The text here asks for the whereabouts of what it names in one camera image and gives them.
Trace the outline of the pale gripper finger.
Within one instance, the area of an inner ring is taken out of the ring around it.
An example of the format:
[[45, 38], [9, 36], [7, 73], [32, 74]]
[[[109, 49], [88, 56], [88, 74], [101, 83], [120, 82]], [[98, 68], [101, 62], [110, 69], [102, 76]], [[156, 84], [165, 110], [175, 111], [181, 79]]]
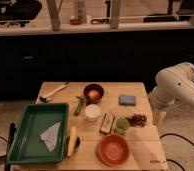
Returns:
[[166, 116], [165, 111], [154, 110], [153, 111], [153, 124], [154, 125], [159, 125], [163, 121], [165, 116]]

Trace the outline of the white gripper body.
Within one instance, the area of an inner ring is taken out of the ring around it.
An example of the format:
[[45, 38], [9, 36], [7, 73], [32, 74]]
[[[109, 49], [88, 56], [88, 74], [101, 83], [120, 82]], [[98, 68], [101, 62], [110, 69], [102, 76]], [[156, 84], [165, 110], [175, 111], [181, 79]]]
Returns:
[[168, 95], [159, 87], [154, 87], [148, 94], [148, 97], [152, 111], [155, 115], [159, 115], [164, 108], [167, 108], [175, 102], [174, 97]]

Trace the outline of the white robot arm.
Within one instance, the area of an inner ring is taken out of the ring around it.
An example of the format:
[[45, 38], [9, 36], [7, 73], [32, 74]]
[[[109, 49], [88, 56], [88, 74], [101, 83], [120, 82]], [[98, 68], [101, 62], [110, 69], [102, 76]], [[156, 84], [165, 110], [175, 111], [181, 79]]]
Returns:
[[180, 100], [194, 109], [194, 64], [183, 62], [160, 70], [156, 86], [149, 93], [153, 124], [158, 125], [166, 116], [164, 109]]

